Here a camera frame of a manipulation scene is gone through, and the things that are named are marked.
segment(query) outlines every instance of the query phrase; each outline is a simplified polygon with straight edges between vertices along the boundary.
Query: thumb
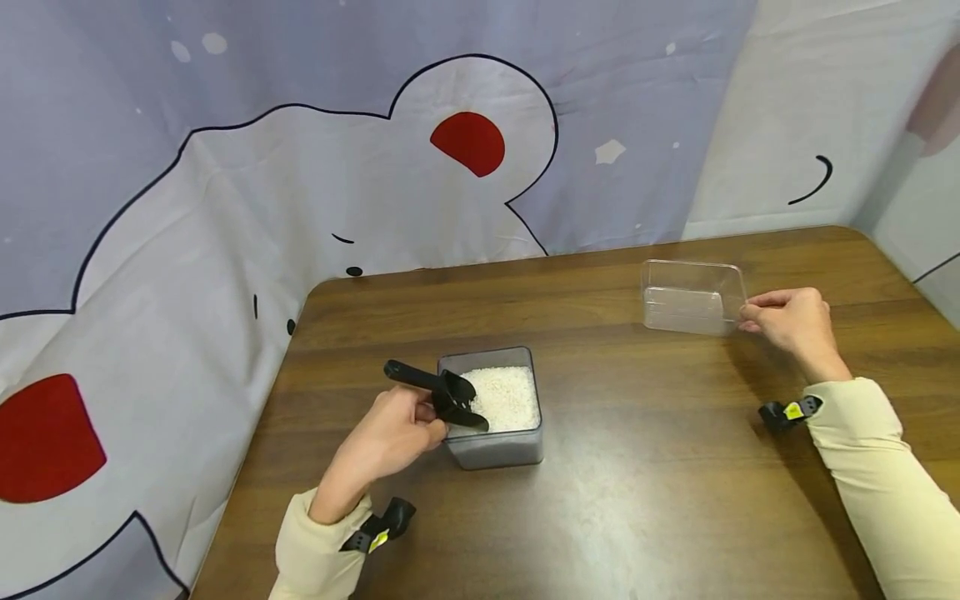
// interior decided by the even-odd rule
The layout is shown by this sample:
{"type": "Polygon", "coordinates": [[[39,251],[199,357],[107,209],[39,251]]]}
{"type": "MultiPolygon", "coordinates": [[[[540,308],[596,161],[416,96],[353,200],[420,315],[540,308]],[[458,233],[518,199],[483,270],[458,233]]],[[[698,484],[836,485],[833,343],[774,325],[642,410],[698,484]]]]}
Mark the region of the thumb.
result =
{"type": "Polygon", "coordinates": [[[766,308],[756,304],[744,304],[740,307],[740,318],[744,321],[753,321],[756,324],[762,324],[766,315],[766,308]]]}
{"type": "Polygon", "coordinates": [[[430,436],[430,442],[426,448],[432,450],[440,445],[440,442],[446,437],[446,423],[439,419],[433,419],[426,424],[426,432],[430,436]]]}

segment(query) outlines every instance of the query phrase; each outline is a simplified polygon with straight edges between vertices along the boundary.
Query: yellow label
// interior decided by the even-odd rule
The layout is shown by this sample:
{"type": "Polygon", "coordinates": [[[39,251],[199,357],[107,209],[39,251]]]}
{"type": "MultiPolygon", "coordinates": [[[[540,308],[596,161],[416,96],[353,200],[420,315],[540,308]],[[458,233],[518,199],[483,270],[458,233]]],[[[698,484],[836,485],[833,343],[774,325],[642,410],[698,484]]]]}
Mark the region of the yellow label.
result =
{"type": "Polygon", "coordinates": [[[804,417],[804,411],[801,410],[800,404],[796,402],[790,402],[786,405],[786,410],[783,411],[786,417],[790,420],[802,419],[804,417]]]}
{"type": "Polygon", "coordinates": [[[376,550],[383,544],[387,543],[387,538],[389,537],[389,534],[390,534],[390,530],[381,531],[379,534],[377,534],[376,538],[373,538],[373,541],[370,542],[370,550],[367,551],[367,554],[371,554],[373,550],[376,550]]]}

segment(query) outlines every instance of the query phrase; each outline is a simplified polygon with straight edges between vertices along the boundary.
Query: hand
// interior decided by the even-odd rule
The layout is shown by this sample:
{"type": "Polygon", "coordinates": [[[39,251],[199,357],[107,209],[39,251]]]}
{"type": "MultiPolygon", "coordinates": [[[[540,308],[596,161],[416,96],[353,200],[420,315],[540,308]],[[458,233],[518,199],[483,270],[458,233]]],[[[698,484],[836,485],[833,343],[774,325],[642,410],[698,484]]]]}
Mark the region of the hand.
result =
{"type": "Polygon", "coordinates": [[[376,397],[333,457],[310,506],[310,518],[324,525],[340,521],[371,483],[404,470],[440,445],[446,423],[437,419],[428,398],[425,390],[401,386],[376,397]]]}
{"type": "Polygon", "coordinates": [[[760,333],[792,354],[810,383],[853,379],[833,338],[830,306],[816,289],[754,296],[740,309],[740,319],[741,330],[760,333]]]}

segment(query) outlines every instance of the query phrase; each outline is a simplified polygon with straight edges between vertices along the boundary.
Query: empty plastic container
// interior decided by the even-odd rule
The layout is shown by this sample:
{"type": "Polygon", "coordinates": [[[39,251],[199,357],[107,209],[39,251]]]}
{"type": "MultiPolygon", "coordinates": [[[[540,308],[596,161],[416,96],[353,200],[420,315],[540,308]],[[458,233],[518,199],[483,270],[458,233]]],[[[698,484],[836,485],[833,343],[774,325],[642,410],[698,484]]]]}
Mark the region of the empty plastic container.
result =
{"type": "Polygon", "coordinates": [[[733,265],[650,259],[640,276],[643,324],[651,329],[728,335],[747,301],[733,265]]]}
{"type": "Polygon", "coordinates": [[[537,392],[537,376],[530,349],[519,346],[467,354],[444,356],[437,363],[437,373],[448,369],[458,375],[474,369],[490,367],[527,367],[534,379],[534,397],[540,422],[533,429],[504,431],[500,433],[477,433],[444,441],[454,460],[465,470],[480,468],[516,467],[535,465],[543,460],[543,412],[537,392]]]}

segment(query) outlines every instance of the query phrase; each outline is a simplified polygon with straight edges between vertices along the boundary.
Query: white star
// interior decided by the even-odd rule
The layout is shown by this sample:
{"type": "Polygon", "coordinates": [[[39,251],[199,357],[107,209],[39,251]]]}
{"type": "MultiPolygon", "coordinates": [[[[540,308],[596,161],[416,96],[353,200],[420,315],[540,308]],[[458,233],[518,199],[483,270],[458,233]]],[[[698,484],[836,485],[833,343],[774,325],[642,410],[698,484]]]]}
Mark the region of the white star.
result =
{"type": "Polygon", "coordinates": [[[612,139],[593,151],[597,155],[597,164],[614,164],[626,150],[623,144],[612,139]]]}

